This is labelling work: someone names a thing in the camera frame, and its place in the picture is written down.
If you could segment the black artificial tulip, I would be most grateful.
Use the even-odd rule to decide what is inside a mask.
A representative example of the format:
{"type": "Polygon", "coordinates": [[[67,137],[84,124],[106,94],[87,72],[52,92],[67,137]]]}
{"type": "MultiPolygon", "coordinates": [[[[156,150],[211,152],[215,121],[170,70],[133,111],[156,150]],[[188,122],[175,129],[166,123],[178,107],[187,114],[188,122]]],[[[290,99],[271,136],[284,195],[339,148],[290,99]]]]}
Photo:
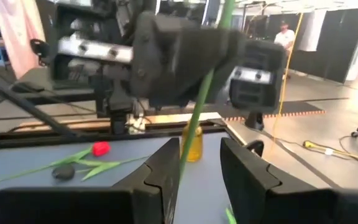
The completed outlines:
{"type": "Polygon", "coordinates": [[[129,159],[124,161],[91,161],[85,159],[77,159],[70,162],[59,162],[55,165],[55,168],[52,171],[52,177],[57,180],[71,180],[74,178],[76,173],[87,172],[87,174],[82,178],[82,181],[88,180],[102,172],[105,172],[109,169],[115,168],[119,165],[138,161],[140,159],[145,159],[145,157],[140,157],[136,159],[129,159]],[[73,164],[79,164],[88,166],[87,169],[76,170],[73,164]]]}

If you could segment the pink cloth curtain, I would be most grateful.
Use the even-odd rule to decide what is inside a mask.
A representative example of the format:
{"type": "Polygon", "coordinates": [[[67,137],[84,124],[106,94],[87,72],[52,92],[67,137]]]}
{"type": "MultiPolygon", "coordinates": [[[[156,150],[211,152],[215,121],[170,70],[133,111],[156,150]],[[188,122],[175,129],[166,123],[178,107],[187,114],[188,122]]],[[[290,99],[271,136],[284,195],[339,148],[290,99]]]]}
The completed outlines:
{"type": "Polygon", "coordinates": [[[30,40],[45,35],[35,0],[0,0],[0,31],[16,78],[39,66],[30,40]]]}

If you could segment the black floor mat striped edge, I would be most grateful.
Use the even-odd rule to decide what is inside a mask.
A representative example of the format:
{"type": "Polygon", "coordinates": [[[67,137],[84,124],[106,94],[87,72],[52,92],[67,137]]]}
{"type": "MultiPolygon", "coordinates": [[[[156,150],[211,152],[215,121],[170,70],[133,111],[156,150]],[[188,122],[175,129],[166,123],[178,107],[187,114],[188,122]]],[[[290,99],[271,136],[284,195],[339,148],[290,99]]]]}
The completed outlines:
{"type": "MultiPolygon", "coordinates": [[[[203,112],[218,113],[225,121],[243,121],[249,115],[249,112],[237,110],[229,105],[206,105],[203,108],[203,112]]],[[[325,110],[305,101],[285,101],[283,102],[281,116],[306,116],[312,114],[325,114],[325,112],[325,110]]]]}

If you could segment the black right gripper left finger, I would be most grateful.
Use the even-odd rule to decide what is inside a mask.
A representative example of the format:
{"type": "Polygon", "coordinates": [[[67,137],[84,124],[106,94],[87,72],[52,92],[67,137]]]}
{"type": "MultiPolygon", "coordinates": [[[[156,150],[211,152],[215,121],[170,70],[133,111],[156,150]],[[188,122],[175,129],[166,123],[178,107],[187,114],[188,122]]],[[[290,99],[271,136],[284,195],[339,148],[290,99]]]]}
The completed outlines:
{"type": "Polygon", "coordinates": [[[0,190],[0,224],[172,224],[180,181],[180,140],[171,138],[109,187],[0,190]]]}

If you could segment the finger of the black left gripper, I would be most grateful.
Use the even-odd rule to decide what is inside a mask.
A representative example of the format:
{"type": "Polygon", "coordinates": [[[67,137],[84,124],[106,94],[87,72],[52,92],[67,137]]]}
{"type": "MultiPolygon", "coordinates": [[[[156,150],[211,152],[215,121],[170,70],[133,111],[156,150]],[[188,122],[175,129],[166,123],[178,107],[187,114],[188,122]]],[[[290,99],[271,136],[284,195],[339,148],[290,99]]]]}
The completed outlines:
{"type": "Polygon", "coordinates": [[[202,79],[226,55],[229,31],[185,18],[143,12],[138,16],[131,61],[131,95],[155,106],[194,100],[202,79]]]}
{"type": "Polygon", "coordinates": [[[227,53],[219,66],[219,78],[223,85],[219,92],[219,104],[228,104],[231,101],[231,91],[239,91],[245,84],[244,53],[246,51],[246,36],[238,31],[229,32],[227,53]]]}

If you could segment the black aluminium table frame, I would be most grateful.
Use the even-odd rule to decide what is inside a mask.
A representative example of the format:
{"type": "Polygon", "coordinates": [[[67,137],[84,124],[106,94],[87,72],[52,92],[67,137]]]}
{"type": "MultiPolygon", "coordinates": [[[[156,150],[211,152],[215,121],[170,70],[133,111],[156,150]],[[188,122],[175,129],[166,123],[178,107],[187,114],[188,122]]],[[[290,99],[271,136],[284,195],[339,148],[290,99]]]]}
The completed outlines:
{"type": "Polygon", "coordinates": [[[113,135],[106,127],[86,128],[87,133],[77,138],[68,138],[51,130],[1,133],[0,149],[14,147],[54,146],[59,144],[86,143],[95,141],[125,141],[145,138],[181,136],[185,122],[148,124],[146,132],[140,134],[113,135]]]}

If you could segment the black partition panel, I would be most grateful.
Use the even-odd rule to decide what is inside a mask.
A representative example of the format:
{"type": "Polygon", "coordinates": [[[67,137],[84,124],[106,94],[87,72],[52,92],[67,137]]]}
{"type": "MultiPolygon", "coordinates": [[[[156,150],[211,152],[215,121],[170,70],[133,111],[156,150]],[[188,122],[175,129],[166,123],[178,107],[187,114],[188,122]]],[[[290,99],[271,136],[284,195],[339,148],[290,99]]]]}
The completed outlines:
{"type": "Polygon", "coordinates": [[[328,11],[320,28],[316,50],[295,50],[290,68],[344,83],[357,46],[358,9],[328,11]]]}

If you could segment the black stand pole with base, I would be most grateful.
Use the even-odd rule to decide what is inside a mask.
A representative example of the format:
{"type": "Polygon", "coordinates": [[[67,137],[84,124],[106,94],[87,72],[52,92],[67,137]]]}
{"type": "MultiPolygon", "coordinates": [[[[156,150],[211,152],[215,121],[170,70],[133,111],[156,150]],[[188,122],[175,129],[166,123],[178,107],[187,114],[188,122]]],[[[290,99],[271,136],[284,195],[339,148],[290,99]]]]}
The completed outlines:
{"type": "Polygon", "coordinates": [[[260,112],[250,112],[245,120],[245,126],[250,129],[262,131],[264,129],[264,117],[260,112]]]}

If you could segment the yellow glass vase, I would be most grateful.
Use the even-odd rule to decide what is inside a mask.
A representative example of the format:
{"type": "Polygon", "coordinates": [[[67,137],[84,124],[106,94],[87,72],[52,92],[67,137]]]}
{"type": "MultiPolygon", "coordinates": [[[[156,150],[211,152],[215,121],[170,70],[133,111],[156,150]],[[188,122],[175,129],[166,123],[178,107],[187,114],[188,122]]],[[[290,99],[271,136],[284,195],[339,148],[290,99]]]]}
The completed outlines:
{"type": "MultiPolygon", "coordinates": [[[[180,154],[183,153],[189,128],[190,128],[190,122],[188,122],[186,124],[186,126],[183,128],[183,132],[181,135],[182,139],[181,139],[180,154]]],[[[203,155],[203,130],[202,130],[201,126],[197,126],[197,128],[195,129],[195,136],[191,143],[186,161],[187,162],[197,162],[202,158],[202,155],[203,155]]]]}

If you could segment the dark red artificial tulip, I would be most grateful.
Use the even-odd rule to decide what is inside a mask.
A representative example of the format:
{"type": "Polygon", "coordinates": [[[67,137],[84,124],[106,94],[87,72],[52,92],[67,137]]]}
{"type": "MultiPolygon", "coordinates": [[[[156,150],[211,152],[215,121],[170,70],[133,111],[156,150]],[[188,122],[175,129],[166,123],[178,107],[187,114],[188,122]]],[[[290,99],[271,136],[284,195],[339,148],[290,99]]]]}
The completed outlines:
{"type": "MultiPolygon", "coordinates": [[[[218,23],[218,28],[220,28],[220,29],[230,28],[232,12],[234,10],[235,1],[236,0],[225,0],[224,6],[221,10],[221,17],[220,17],[220,20],[218,23]]],[[[181,182],[181,179],[182,179],[184,171],[185,171],[188,153],[190,151],[190,147],[191,147],[192,142],[195,137],[196,128],[199,123],[200,114],[202,112],[203,105],[206,101],[206,97],[209,93],[209,87],[213,80],[214,68],[215,68],[215,66],[213,66],[212,69],[203,78],[203,81],[201,83],[200,90],[198,93],[197,101],[196,101],[196,104],[195,104],[195,107],[193,110],[193,114],[190,119],[188,132],[187,132],[185,142],[183,145],[183,152],[182,152],[182,155],[180,158],[180,182],[181,182]]]]}

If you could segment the person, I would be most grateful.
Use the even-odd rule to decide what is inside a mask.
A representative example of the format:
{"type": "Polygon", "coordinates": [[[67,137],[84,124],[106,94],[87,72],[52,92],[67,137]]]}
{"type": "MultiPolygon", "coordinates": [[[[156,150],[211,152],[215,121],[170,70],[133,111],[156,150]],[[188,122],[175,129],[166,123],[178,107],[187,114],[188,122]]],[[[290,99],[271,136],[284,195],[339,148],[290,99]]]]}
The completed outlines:
{"type": "Polygon", "coordinates": [[[276,34],[274,43],[281,45],[286,51],[286,62],[288,62],[290,53],[295,42],[295,32],[288,28],[286,21],[281,21],[280,32],[276,34]]]}

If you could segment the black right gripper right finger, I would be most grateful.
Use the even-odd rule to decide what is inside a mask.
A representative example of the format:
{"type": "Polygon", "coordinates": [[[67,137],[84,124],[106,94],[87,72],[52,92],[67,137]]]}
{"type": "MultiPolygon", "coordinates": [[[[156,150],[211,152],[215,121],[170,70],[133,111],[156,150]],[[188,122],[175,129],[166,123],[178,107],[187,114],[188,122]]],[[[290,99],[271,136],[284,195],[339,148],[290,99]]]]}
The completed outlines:
{"type": "Polygon", "coordinates": [[[358,224],[358,189],[316,188],[229,138],[220,161],[237,224],[358,224]]]}

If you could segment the wooden table board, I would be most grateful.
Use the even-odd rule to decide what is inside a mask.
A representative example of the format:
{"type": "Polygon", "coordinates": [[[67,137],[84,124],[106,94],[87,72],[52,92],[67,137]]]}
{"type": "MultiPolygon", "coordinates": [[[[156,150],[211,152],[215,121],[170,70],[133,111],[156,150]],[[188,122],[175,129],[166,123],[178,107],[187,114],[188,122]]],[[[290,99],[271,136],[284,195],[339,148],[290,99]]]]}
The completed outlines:
{"type": "MultiPolygon", "coordinates": [[[[131,129],[139,129],[139,132],[145,129],[147,124],[167,124],[167,123],[187,123],[191,119],[192,114],[168,114],[146,116],[144,118],[133,118],[130,116],[126,122],[126,126],[131,129]]],[[[222,117],[217,112],[201,113],[199,121],[207,121],[209,119],[221,119],[222,117]]],[[[71,129],[96,129],[110,127],[110,121],[107,118],[100,119],[78,119],[59,121],[60,124],[68,126],[71,129]]],[[[29,132],[29,131],[46,131],[51,128],[41,122],[22,123],[19,126],[12,128],[9,132],[29,132]]]]}

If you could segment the black diagonal frame strut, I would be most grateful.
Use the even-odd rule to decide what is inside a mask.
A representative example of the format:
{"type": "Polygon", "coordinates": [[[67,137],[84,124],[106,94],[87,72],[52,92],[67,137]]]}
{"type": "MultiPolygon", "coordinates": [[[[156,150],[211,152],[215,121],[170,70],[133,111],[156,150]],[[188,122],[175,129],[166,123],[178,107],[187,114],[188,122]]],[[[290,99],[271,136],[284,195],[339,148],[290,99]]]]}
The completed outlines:
{"type": "Polygon", "coordinates": [[[21,98],[19,95],[17,95],[11,90],[4,89],[0,86],[0,96],[10,101],[14,105],[20,107],[24,111],[28,112],[33,117],[37,118],[39,121],[43,121],[45,124],[49,125],[56,133],[61,134],[66,138],[74,139],[80,135],[78,132],[68,128],[67,126],[58,123],[51,116],[44,113],[43,111],[40,111],[31,102],[27,101],[24,98],[21,98]]]}

